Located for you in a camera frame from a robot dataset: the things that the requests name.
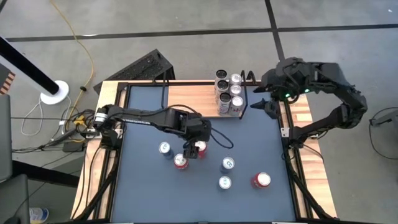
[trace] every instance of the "wooden board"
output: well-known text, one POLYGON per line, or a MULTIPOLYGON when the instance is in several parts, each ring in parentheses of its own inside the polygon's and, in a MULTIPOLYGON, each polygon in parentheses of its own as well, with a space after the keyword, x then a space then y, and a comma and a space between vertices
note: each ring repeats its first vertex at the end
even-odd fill
MULTIPOLYGON (((171 80, 171 83, 178 83, 178 82, 192 82, 192 83, 197 83, 197 82, 213 82, 214 80, 171 80)), ((97 104, 97 108, 107 105, 107 104, 114 104, 114 101, 116 99, 116 93, 117 93, 117 87, 118 83, 151 83, 152 81, 147 81, 147 80, 141 80, 141 81, 105 81, 103 82, 103 86, 101 89, 101 94, 99 95, 99 100, 97 104)), ((174 103, 180 103, 180 104, 185 104, 187 105, 190 102, 190 97, 192 97, 193 94, 195 93, 202 93, 202 96, 196 99, 195 104, 191 104, 191 106, 195 108, 198 108, 202 113, 207 114, 208 116, 215 116, 214 114, 214 109, 210 110, 207 109, 206 106, 204 105, 204 102, 201 102, 201 100, 204 100, 205 98, 208 98, 209 92, 213 90, 213 86, 208 86, 208 85, 202 85, 202 86, 195 86, 195 85, 190 85, 187 88, 190 90, 190 94, 187 94, 187 92, 183 93, 183 91, 186 91, 186 88, 176 88, 178 86, 171 86, 169 88, 169 104, 170 102, 174 103)), ((119 105, 123 105, 124 103, 124 93, 122 92, 121 95, 121 100, 119 102, 119 105)), ((287 118, 286 118, 286 113, 283 105, 281 106, 282 108, 282 118, 284 120, 284 125, 287 126, 287 118)), ((296 126, 305 126, 310 123, 312 123, 312 117, 311 117, 311 112, 310 108, 308 106, 308 101, 305 95, 302 95, 298 102, 294 103, 293 105, 290 106, 290 110, 292 112, 293 116, 293 121, 294 125, 296 126)), ((86 159, 85 159, 85 174, 86 178, 83 183, 83 178, 80 178, 79 181, 79 186, 77 188, 76 192, 76 197, 75 197, 75 203, 73 205, 73 210, 72 213, 75 211, 77 208, 79 199, 80 199, 80 194, 84 188, 83 192, 83 198, 81 200, 81 204, 78 207, 78 210, 76 212, 75 216, 78 216, 85 208, 85 203, 86 203, 86 195, 88 191, 89 195, 89 201, 91 198, 95 195, 95 193, 98 190, 98 185, 100 182, 100 175, 101 175, 101 170, 104 162, 104 150, 100 149, 95 157, 95 160, 93 162, 93 168, 91 172, 91 184, 90 184, 90 189, 87 189, 88 185, 88 172, 90 169, 90 163, 92 161, 93 155, 98 148, 100 141, 99 140, 92 140, 88 143, 87 147, 87 153, 86 153, 86 159)), ((314 148, 318 152, 320 152, 320 148, 318 145, 318 141, 316 140, 308 140, 305 142, 306 145, 314 148)), ((306 150, 306 149, 301 149, 301 159, 302 159, 302 164, 303 164, 303 169, 305 173, 305 179, 307 181, 307 187, 308 190, 311 192, 311 194, 314 196, 314 198, 317 200, 317 202, 323 207, 323 209, 331 216, 336 216, 335 212, 335 207, 333 204, 333 199, 331 197, 331 192, 329 189, 329 183, 328 179, 326 176, 325 172, 325 167, 322 163, 322 160, 315 155, 314 153, 306 150)), ((110 171, 111 165, 113 163, 113 160, 110 160, 109 163, 109 168, 108 168, 108 173, 110 171)), ((298 198, 299 198, 299 207, 300 211, 302 214, 302 217, 305 217, 305 207, 304 203, 302 200, 302 194, 300 193, 299 189, 297 189, 298 192, 298 198)), ((99 211, 99 217, 103 218, 105 216, 105 211, 106 211, 106 204, 108 202, 108 195, 109 195, 109 190, 107 190, 104 195, 103 199, 101 202, 101 208, 99 211)))

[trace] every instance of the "black cable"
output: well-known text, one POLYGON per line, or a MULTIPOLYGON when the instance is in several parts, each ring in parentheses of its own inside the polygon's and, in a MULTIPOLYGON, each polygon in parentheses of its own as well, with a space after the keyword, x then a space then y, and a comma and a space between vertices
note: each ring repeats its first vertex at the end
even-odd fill
MULTIPOLYGON (((295 154, 293 154, 293 156, 292 157, 290 157, 290 155, 289 155, 289 161, 291 161, 292 159, 294 159, 295 158, 295 154)), ((280 157, 282 158, 282 160, 285 160, 285 154, 284 153, 282 153, 281 155, 280 155, 280 157)))
POLYGON ((94 152, 94 156, 91 160, 91 164, 90 164, 90 169, 89 169, 89 173, 88 173, 88 185, 87 185, 87 195, 86 195, 86 207, 87 207, 87 203, 88 203, 88 192, 90 191, 90 182, 91 182, 91 171, 93 168, 93 164, 94 164, 94 160, 95 160, 95 156, 97 155, 97 152, 100 151, 101 146, 98 146, 97 150, 94 152))
POLYGON ((307 149, 309 149, 311 152, 313 152, 313 153, 317 154, 319 157, 321 157, 322 162, 325 163, 325 161, 323 160, 322 154, 320 154, 320 153, 319 153, 318 151, 316 151, 314 148, 312 148, 312 147, 310 147, 310 146, 308 146, 308 145, 306 145, 306 144, 304 144, 304 146, 307 147, 307 149))
MULTIPOLYGON (((54 161, 52 161, 52 162, 46 163, 46 164, 42 165, 40 168, 43 168, 43 167, 45 167, 45 166, 47 166, 47 165, 50 165, 50 164, 53 164, 54 162, 57 162, 57 161, 59 161, 59 160, 65 158, 65 157, 69 156, 70 154, 72 154, 72 153, 74 153, 74 152, 71 152, 71 153, 67 154, 66 156, 62 156, 61 158, 58 158, 58 159, 56 159, 56 160, 54 160, 54 161)), ((22 205, 23 205, 28 199, 30 199, 30 197, 31 197, 33 194, 35 194, 38 190, 40 190, 45 184, 46 184, 46 182, 44 182, 42 185, 40 185, 40 187, 38 187, 34 192, 32 192, 28 197, 25 198, 25 200, 18 206, 17 210, 15 211, 14 217, 17 215, 17 212, 18 212, 19 209, 22 207, 22 205)))
POLYGON ((60 121, 60 118, 23 118, 23 117, 11 117, 11 119, 42 119, 42 120, 57 120, 60 121))
POLYGON ((87 149, 86 149, 86 151, 85 151, 85 155, 84 155, 84 159, 83 159, 83 168, 82 168, 82 169, 83 169, 83 182, 82 182, 83 184, 82 184, 82 187, 81 187, 81 193, 80 193, 79 202, 78 202, 78 204, 77 204, 77 206, 76 206, 75 212, 73 212, 72 219, 75 217, 76 212, 77 212, 77 210, 78 210, 79 207, 80 207, 81 200, 83 199, 83 192, 85 191, 86 154, 87 154, 87 149))
MULTIPOLYGON (((65 110, 63 111, 62 117, 63 117, 63 115, 65 114, 65 112, 66 112, 67 110, 68 110, 68 109, 65 109, 65 110)), ((76 119, 77 116, 80 116, 80 115, 82 115, 82 114, 87 114, 87 113, 90 114, 90 115, 94 115, 94 111, 93 111, 93 110, 87 109, 87 110, 84 110, 84 111, 82 111, 82 112, 78 112, 77 114, 72 115, 70 119, 67 119, 67 120, 65 120, 65 121, 66 121, 66 122, 70 122, 71 120, 74 121, 74 120, 76 119)), ((58 133, 59 129, 60 129, 60 126, 58 127, 58 129, 57 129, 57 131, 55 132, 55 134, 53 135, 53 137, 58 133)), ((64 139, 64 140, 61 140, 61 141, 58 141, 58 142, 49 141, 48 143, 43 144, 43 145, 38 146, 38 147, 27 147, 27 148, 24 148, 24 149, 15 149, 15 150, 13 150, 12 152, 13 152, 13 153, 20 153, 20 154, 23 154, 23 153, 35 152, 35 151, 38 151, 38 150, 44 151, 44 149, 45 149, 45 148, 47 147, 47 145, 50 144, 50 143, 54 146, 54 144, 61 144, 62 142, 65 142, 65 141, 67 141, 67 140, 73 140, 73 139, 64 139)))
MULTIPOLYGON (((153 113, 147 113, 147 114, 116 113, 116 114, 113 114, 113 115, 111 115, 110 117, 108 117, 108 119, 112 118, 113 116, 119 115, 119 114, 130 114, 130 115, 133 115, 133 116, 141 116, 141 117, 153 116, 153 115, 162 113, 162 112, 164 112, 164 111, 167 111, 167 110, 169 110, 169 109, 171 109, 171 108, 173 108, 173 107, 184 107, 184 108, 187 108, 187 109, 189 109, 190 111, 192 111, 193 113, 195 113, 195 114, 202 120, 202 122, 204 122, 204 120, 202 119, 202 115, 201 115, 200 113, 198 113, 196 110, 194 110, 193 108, 191 108, 191 107, 189 107, 189 106, 187 106, 187 105, 171 105, 171 106, 168 106, 168 107, 166 107, 166 108, 164 108, 164 109, 157 110, 157 111, 155 111, 155 112, 153 112, 153 113)), ((218 130, 216 130, 216 129, 214 129, 214 128, 211 128, 211 130, 212 130, 212 131, 215 131, 216 133, 218 133, 219 135, 221 135, 223 138, 225 138, 229 143, 231 143, 231 146, 225 146, 225 145, 223 145, 222 143, 220 143, 220 142, 214 137, 214 135, 210 134, 211 138, 213 138, 213 140, 214 140, 217 144, 219 144, 221 147, 226 148, 226 149, 232 149, 232 148, 234 147, 233 142, 232 142, 228 137, 226 137, 225 134, 223 134, 222 132, 220 132, 220 131, 218 131, 218 130)))
MULTIPOLYGON (((376 114, 373 115, 373 117, 372 117, 371 120, 373 120, 379 113, 381 113, 381 112, 383 112, 383 111, 386 111, 386 110, 391 110, 391 109, 398 109, 398 107, 393 106, 393 107, 389 107, 389 108, 384 108, 383 110, 379 110, 376 114)), ((389 156, 385 156, 385 155, 381 154, 381 153, 376 149, 376 147, 374 147, 373 139, 372 139, 372 132, 371 132, 371 123, 369 123, 369 139, 370 139, 370 141, 371 141, 371 145, 372 145, 373 150, 374 150, 377 154, 379 154, 381 157, 384 157, 384 158, 386 158, 386 159, 391 159, 391 160, 398 160, 398 157, 397 157, 397 158, 393 158, 393 157, 389 157, 389 156)))
MULTIPOLYGON (((64 139, 61 140, 59 142, 56 142, 57 144, 61 144, 63 142, 71 142, 72 139, 64 139)), ((57 144, 53 145, 53 146, 47 146, 48 144, 53 143, 53 141, 50 141, 44 145, 38 146, 38 147, 27 147, 27 148, 23 148, 23 149, 13 149, 12 153, 30 153, 30 152, 35 152, 35 151, 46 151, 44 149, 50 149, 50 148, 62 148, 62 147, 54 147, 57 144)))
POLYGON ((69 174, 74 174, 76 172, 81 172, 81 170, 76 170, 76 171, 70 172, 69 174))
POLYGON ((221 133, 219 130, 216 130, 215 128, 211 128, 212 131, 215 131, 216 133, 218 133, 220 136, 222 136, 223 138, 225 138, 230 144, 231 146, 225 146, 222 143, 220 143, 213 134, 210 133, 211 138, 217 143, 219 144, 221 147, 224 147, 226 149, 232 149, 234 147, 234 143, 227 137, 225 136, 225 134, 221 133))

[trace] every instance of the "cable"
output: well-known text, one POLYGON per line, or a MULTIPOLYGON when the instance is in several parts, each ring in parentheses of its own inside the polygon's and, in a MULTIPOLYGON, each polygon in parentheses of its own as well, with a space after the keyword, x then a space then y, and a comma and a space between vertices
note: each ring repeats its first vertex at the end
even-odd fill
POLYGON ((87 155, 87 149, 85 151, 85 156, 84 156, 84 159, 83 159, 83 182, 82 182, 83 183, 83 185, 82 185, 83 187, 81 188, 81 194, 80 194, 79 202, 78 202, 78 204, 76 206, 75 212, 73 212, 72 219, 75 217, 76 212, 77 212, 77 210, 80 207, 81 200, 83 198, 83 192, 85 191, 86 155, 87 155))
MULTIPOLYGON (((68 119, 68 120, 65 120, 65 122, 70 122, 71 120, 72 121, 74 121, 75 119, 76 119, 76 117, 78 117, 78 116, 80 116, 80 115, 82 115, 82 114, 90 114, 90 116, 92 116, 92 115, 94 115, 94 111, 93 110, 89 110, 89 109, 87 109, 87 110, 84 110, 84 111, 82 111, 82 112, 78 112, 77 114, 74 114, 70 119, 68 119)), ((61 144, 62 142, 65 142, 65 141, 67 141, 67 140, 70 140, 70 141, 79 141, 79 142, 84 142, 84 141, 86 141, 86 139, 82 139, 82 140, 75 140, 75 139, 64 139, 64 140, 60 140, 60 141, 57 141, 57 142, 54 142, 53 140, 50 140, 48 143, 46 143, 46 144, 43 144, 43 145, 41 145, 41 146, 38 146, 38 147, 27 147, 27 148, 23 148, 23 149, 14 149, 12 152, 13 153, 30 153, 30 152, 35 152, 35 151, 38 151, 38 150, 41 150, 41 151, 45 151, 44 149, 46 148, 46 147, 48 147, 48 145, 49 144, 51 144, 52 146, 54 146, 55 144, 61 144)))
POLYGON ((75 108, 77 106, 77 104, 80 101, 81 95, 83 94, 84 91, 86 91, 87 89, 87 85, 89 84, 89 82, 93 79, 94 77, 94 61, 92 56, 90 55, 89 51, 87 50, 87 48, 77 39, 75 31, 72 28, 72 25, 69 23, 68 19, 63 15, 63 13, 61 12, 61 10, 58 8, 58 6, 56 5, 56 3, 53 0, 50 0, 52 6, 58 11, 58 13, 60 14, 60 16, 62 17, 62 19, 68 24, 70 31, 73 34, 73 38, 75 39, 75 41, 81 45, 81 47, 83 47, 83 49, 85 50, 85 52, 87 53, 87 56, 90 58, 90 63, 91 63, 91 73, 90 73, 90 77, 87 79, 86 83, 80 87, 80 92, 79 95, 76 98, 75 103, 73 104, 73 107, 75 108))
POLYGON ((88 192, 90 191, 90 182, 91 182, 91 171, 93 168, 93 164, 94 164, 94 160, 95 160, 95 156, 97 155, 97 152, 100 151, 101 146, 98 146, 97 150, 94 152, 94 156, 91 160, 91 164, 90 164, 90 169, 89 169, 89 173, 88 173, 88 185, 87 185, 87 195, 86 195, 86 207, 87 207, 87 203, 88 203, 88 192))
POLYGON ((25 115, 25 118, 22 120, 22 124, 21 124, 21 133, 25 136, 35 136, 36 134, 38 134, 41 130, 42 130, 42 126, 43 126, 43 108, 42 108, 42 100, 39 97, 39 102, 25 115), (25 120, 26 117, 28 117, 37 107, 40 108, 40 125, 38 130, 35 133, 32 134, 27 134, 24 132, 24 126, 25 126, 25 120))
MULTIPOLYGON (((171 105, 171 106, 168 106, 168 107, 166 107, 166 108, 164 108, 164 109, 160 109, 160 110, 157 110, 157 111, 155 111, 155 112, 147 113, 147 114, 134 114, 134 113, 125 113, 125 114, 130 114, 130 115, 133 115, 133 116, 141 116, 141 117, 153 116, 153 115, 162 113, 162 112, 167 111, 167 110, 169 110, 169 109, 171 109, 171 108, 174 108, 174 107, 183 107, 183 108, 187 108, 187 109, 189 109, 190 111, 192 111, 193 113, 195 113, 195 114, 198 116, 198 118, 201 119, 202 122, 204 122, 204 120, 202 119, 201 114, 198 113, 198 112, 197 112, 196 110, 194 110, 193 108, 187 106, 187 105, 171 105)), ((111 115, 110 117, 108 117, 108 119, 112 118, 113 116, 119 115, 119 114, 123 114, 123 113, 115 113, 115 114, 111 115)), ((225 134, 223 134, 222 132, 220 132, 220 131, 218 131, 218 130, 216 130, 216 129, 214 129, 214 128, 211 128, 211 130, 212 130, 212 131, 215 131, 216 133, 218 133, 219 135, 221 135, 223 138, 225 138, 225 139, 231 144, 231 146, 225 146, 225 145, 223 145, 222 143, 220 143, 220 142, 214 137, 213 134, 210 134, 211 138, 213 138, 213 140, 214 140, 217 144, 219 144, 221 147, 226 148, 226 149, 232 149, 232 148, 234 147, 233 142, 232 142, 228 137, 226 137, 225 134)))
MULTIPOLYGON (((70 99, 70 97, 69 96, 67 96, 68 97, 68 100, 69 100, 69 106, 68 106, 68 108, 67 108, 67 112, 65 113, 65 116, 62 116, 62 118, 64 119, 64 120, 66 120, 67 119, 67 114, 68 114, 68 112, 69 112, 69 108, 70 108, 70 105, 72 104, 72 100, 70 99)), ((65 134, 64 132, 63 132, 63 127, 65 126, 65 123, 62 125, 62 128, 61 128, 61 133, 62 134, 65 134)))
MULTIPOLYGON (((290 155, 289 155, 289 161, 291 161, 292 159, 294 159, 295 158, 295 154, 293 154, 293 156, 292 157, 290 157, 290 155)), ((284 152, 280 155, 280 157, 282 158, 282 160, 285 160, 285 154, 284 154, 284 152)))
POLYGON ((215 128, 211 128, 212 131, 215 131, 216 133, 218 133, 220 136, 222 136, 223 138, 225 138, 230 144, 231 146, 225 146, 222 143, 220 143, 213 134, 210 133, 211 138, 217 143, 219 144, 221 147, 224 147, 226 149, 232 149, 234 147, 234 143, 227 137, 225 136, 225 134, 221 133, 219 130, 216 130, 215 128))
POLYGON ((326 130, 326 131, 322 132, 322 133, 318 136, 317 139, 319 140, 319 139, 325 137, 325 135, 328 134, 328 131, 329 131, 329 130, 326 130))
POLYGON ((42 120, 56 120, 61 121, 61 118, 23 118, 23 117, 11 117, 11 119, 42 119, 42 120))
MULTIPOLYGON (((61 120, 63 119, 64 116, 66 117, 66 115, 68 114, 68 111, 69 111, 69 109, 71 108, 70 105, 71 105, 71 103, 69 104, 69 107, 67 108, 67 110, 64 110, 64 111, 62 112, 61 120)), ((80 113, 78 109, 72 108, 72 111, 75 111, 75 110, 77 111, 77 113, 80 113)), ((63 128, 64 125, 58 125, 58 129, 54 132, 54 135, 50 138, 51 141, 54 140, 54 137, 55 137, 55 136, 58 134, 58 132, 60 131, 61 126, 62 126, 62 128, 63 128)))
MULTIPOLYGON (((62 151, 63 147, 44 147, 43 149, 41 148, 33 148, 33 149, 13 149, 12 153, 17 153, 17 154, 26 154, 26 153, 31 153, 31 152, 55 152, 55 151, 62 151)), ((81 147, 74 148, 76 151, 79 151, 81 147)))
MULTIPOLYGON (((69 96, 67 96, 67 98, 69 99, 69 106, 68 106, 68 108, 66 109, 66 111, 69 111, 69 108, 70 108, 70 105, 72 104, 72 101, 71 101, 71 99, 70 99, 69 96)), ((44 112, 43 112, 43 107, 42 107, 42 100, 41 100, 40 97, 39 97, 39 102, 38 102, 38 103, 25 115, 25 117, 22 119, 21 133, 22 133, 23 135, 25 135, 25 136, 35 136, 35 135, 39 134, 40 131, 42 130, 43 120, 44 120, 44 112), (28 119, 28 116, 29 116, 37 107, 40 108, 40 118, 39 118, 39 120, 40 120, 40 125, 39 125, 39 128, 38 128, 38 130, 37 130, 36 132, 34 132, 34 133, 32 133, 32 134, 27 134, 27 133, 24 132, 25 121, 26 121, 26 119, 28 119)))
MULTIPOLYGON (((379 110, 376 114, 373 115, 373 117, 371 118, 371 120, 373 120, 379 113, 381 113, 381 112, 383 112, 383 111, 386 111, 386 110, 391 110, 391 109, 398 109, 398 107, 394 107, 394 106, 393 106, 393 107, 384 108, 384 109, 382 109, 382 110, 379 110)), ((389 157, 389 156, 385 156, 385 155, 381 154, 381 153, 376 149, 376 147, 374 147, 373 139, 372 139, 372 132, 371 132, 371 123, 369 123, 369 139, 370 139, 370 141, 371 141, 371 145, 372 145, 373 150, 374 150, 377 154, 379 154, 381 157, 384 157, 384 158, 386 158, 386 159, 391 159, 391 160, 398 160, 398 157, 393 158, 393 157, 389 157)))
MULTIPOLYGON (((59 161, 59 160, 65 158, 65 157, 69 156, 69 155, 72 154, 72 153, 74 153, 74 152, 71 152, 71 153, 67 154, 66 156, 62 156, 61 158, 58 158, 58 159, 56 159, 56 160, 54 160, 54 161, 52 161, 52 162, 46 163, 46 164, 42 165, 40 168, 43 168, 43 167, 45 167, 45 166, 47 166, 47 165, 50 165, 50 164, 53 164, 54 162, 57 162, 57 161, 59 161)), ((28 197, 25 198, 25 200, 18 206, 18 208, 17 208, 17 210, 15 211, 13 217, 15 217, 15 216, 17 215, 17 212, 18 212, 19 209, 22 207, 22 205, 23 205, 28 199, 30 199, 30 197, 31 197, 33 194, 35 194, 38 190, 40 190, 45 184, 46 184, 46 182, 44 182, 42 185, 40 185, 40 187, 38 187, 34 192, 32 192, 28 197)))
POLYGON ((320 154, 320 153, 319 153, 318 151, 316 151, 314 148, 312 148, 312 147, 310 147, 310 146, 308 146, 308 145, 306 145, 306 144, 304 144, 304 146, 307 147, 306 149, 309 149, 310 152, 313 152, 313 153, 315 153, 316 155, 318 155, 319 157, 321 157, 322 162, 325 163, 325 161, 323 160, 322 154, 320 154))

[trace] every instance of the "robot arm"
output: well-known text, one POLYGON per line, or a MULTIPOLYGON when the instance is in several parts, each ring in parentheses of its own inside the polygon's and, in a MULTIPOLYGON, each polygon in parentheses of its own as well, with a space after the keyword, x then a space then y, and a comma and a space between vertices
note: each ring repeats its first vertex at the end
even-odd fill
POLYGON ((304 62, 301 58, 288 58, 265 73, 260 86, 254 90, 256 93, 265 91, 271 92, 271 97, 276 101, 293 98, 289 103, 296 102, 300 94, 311 91, 332 93, 342 101, 326 118, 302 128, 284 130, 285 136, 289 137, 289 144, 298 147, 302 147, 309 136, 333 128, 355 127, 368 109, 365 97, 347 82, 337 63, 304 62))
POLYGON ((194 143, 196 141, 208 142, 211 133, 210 121, 203 119, 200 114, 175 110, 170 107, 164 110, 143 111, 106 105, 98 108, 93 121, 93 127, 103 136, 101 144, 104 147, 117 145, 118 135, 114 131, 114 125, 117 122, 149 125, 159 131, 176 134, 187 141, 184 144, 183 155, 191 159, 196 158, 198 152, 194 143))

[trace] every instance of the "concrete floor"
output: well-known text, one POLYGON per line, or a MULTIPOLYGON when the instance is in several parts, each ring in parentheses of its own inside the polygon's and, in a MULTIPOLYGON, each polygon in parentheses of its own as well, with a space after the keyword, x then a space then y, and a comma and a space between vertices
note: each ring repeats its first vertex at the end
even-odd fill
MULTIPOLYGON (((58 0, 56 3, 79 35, 271 27, 266 5, 261 0, 58 0)), ((271 4, 277 27, 398 24, 396 1, 271 0, 271 4)), ((6 38, 71 35, 48 0, 8 0, 0 13, 0 33, 6 38)), ((338 62, 347 80, 368 99, 369 110, 361 124, 350 130, 332 130, 320 141, 338 216, 343 220, 396 223, 398 162, 381 158, 371 149, 368 119, 383 108, 398 105, 395 47, 398 29, 279 32, 279 36, 285 57, 338 62)), ((159 49, 174 65, 178 79, 186 80, 213 78, 218 69, 253 70, 260 78, 278 62, 271 32, 96 39, 83 43, 94 59, 95 84, 153 49, 159 49)), ((66 81, 71 88, 71 99, 76 98, 79 87, 90 74, 90 62, 79 45, 72 40, 11 44, 48 76, 66 81)), ((24 116, 39 97, 36 90, 18 77, 9 94, 13 116, 24 116)), ((94 108, 97 99, 97 94, 89 91, 79 109, 94 108)), ((310 94, 308 99, 315 120, 328 115, 340 103, 325 94, 310 94)), ((67 104, 64 101, 60 106, 44 106, 45 117, 59 117, 67 104)), ((12 122, 14 148, 42 144, 57 128, 56 121, 45 121, 41 133, 28 138, 20 133, 20 125, 21 121, 12 122)), ((37 125, 36 121, 28 121, 27 130, 33 131, 37 125)), ((395 150, 398 133, 390 124, 374 129, 373 133, 380 151, 398 157, 395 150)), ((36 152, 14 158, 40 166, 62 155, 62 152, 36 152)), ((76 153, 52 167, 74 162, 78 157, 81 155, 76 153)), ((44 191, 40 190, 32 203, 38 205, 46 201, 43 198, 51 198, 51 194, 41 192, 44 191)), ((52 192, 55 195, 64 190, 52 192)), ((65 200, 68 206, 54 208, 55 214, 70 212, 73 198, 65 200)))

